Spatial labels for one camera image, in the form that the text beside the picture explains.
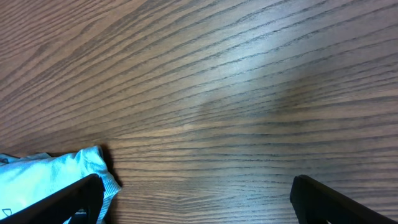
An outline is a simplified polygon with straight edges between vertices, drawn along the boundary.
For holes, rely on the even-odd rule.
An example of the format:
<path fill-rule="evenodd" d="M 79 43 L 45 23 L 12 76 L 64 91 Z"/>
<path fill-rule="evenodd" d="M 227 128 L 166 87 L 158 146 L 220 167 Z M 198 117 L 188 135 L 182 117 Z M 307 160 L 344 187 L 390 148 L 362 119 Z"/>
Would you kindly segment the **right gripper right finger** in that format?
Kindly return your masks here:
<path fill-rule="evenodd" d="M 290 202 L 300 224 L 395 224 L 307 175 L 294 178 Z"/>

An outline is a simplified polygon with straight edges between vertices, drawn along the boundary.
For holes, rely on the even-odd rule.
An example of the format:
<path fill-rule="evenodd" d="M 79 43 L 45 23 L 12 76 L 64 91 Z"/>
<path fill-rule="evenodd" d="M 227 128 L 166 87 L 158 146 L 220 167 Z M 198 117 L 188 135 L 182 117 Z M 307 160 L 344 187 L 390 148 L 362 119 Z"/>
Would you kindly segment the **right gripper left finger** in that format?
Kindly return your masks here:
<path fill-rule="evenodd" d="M 104 185 L 97 174 L 65 187 L 47 198 L 1 220 L 1 224 L 96 224 L 103 206 Z"/>

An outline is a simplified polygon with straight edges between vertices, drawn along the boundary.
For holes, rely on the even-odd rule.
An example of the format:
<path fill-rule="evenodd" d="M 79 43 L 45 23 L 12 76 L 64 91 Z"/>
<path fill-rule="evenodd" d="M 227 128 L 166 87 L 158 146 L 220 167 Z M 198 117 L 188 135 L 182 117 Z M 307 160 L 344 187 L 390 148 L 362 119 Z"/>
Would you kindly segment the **light blue printed t-shirt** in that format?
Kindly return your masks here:
<path fill-rule="evenodd" d="M 99 146 L 53 157 L 47 153 L 27 157 L 1 154 L 1 219 L 64 189 L 90 174 L 97 174 L 104 185 L 104 199 L 98 223 L 112 199 L 121 190 L 109 172 Z"/>

